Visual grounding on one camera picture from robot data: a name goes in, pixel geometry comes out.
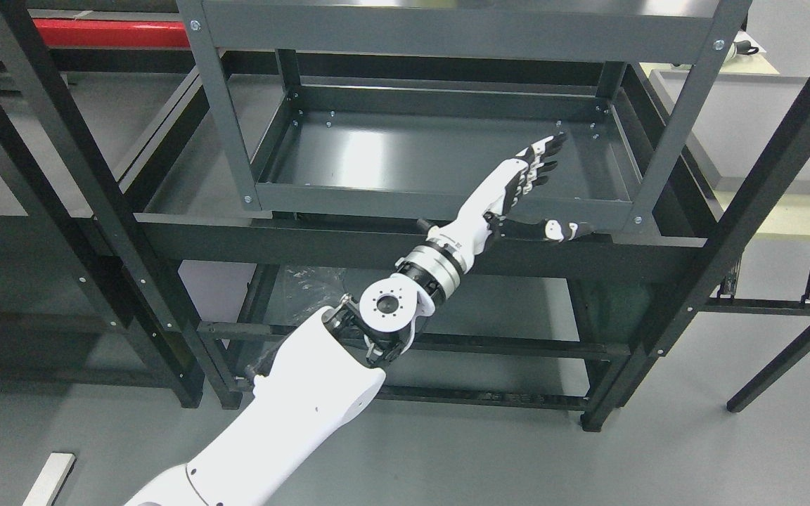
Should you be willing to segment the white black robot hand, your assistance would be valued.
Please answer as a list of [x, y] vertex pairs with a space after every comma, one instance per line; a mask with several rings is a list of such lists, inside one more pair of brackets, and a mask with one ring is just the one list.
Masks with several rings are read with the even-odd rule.
[[508, 220], [509, 212], [522, 198], [547, 182], [547, 172], [558, 164], [553, 156], [562, 150], [566, 140], [565, 132], [559, 132], [501, 161], [468, 196], [450, 224], [430, 228], [425, 244], [470, 264], [489, 244], [505, 235], [510, 225], [517, 227], [522, 238], [543, 242], [561, 243], [594, 233], [595, 228], [582, 221]]

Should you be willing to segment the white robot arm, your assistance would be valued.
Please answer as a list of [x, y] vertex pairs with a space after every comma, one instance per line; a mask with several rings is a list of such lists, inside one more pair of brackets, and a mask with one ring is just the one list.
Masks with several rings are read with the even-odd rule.
[[[431, 237], [401, 263], [429, 273], [446, 297], [460, 284], [452, 275], [469, 271], [478, 255], [475, 246], [450, 239]], [[412, 276], [392, 273], [367, 286], [354, 313], [369, 330], [404, 330], [404, 350], [413, 342], [417, 317], [430, 317], [437, 305], [430, 288]], [[191, 461], [163, 471], [125, 505], [267, 502], [335, 430], [362, 413], [386, 380], [382, 368], [354, 358], [327, 329], [334, 313], [321, 307], [286, 337], [267, 377], [256, 375], [254, 400], [237, 419]]]

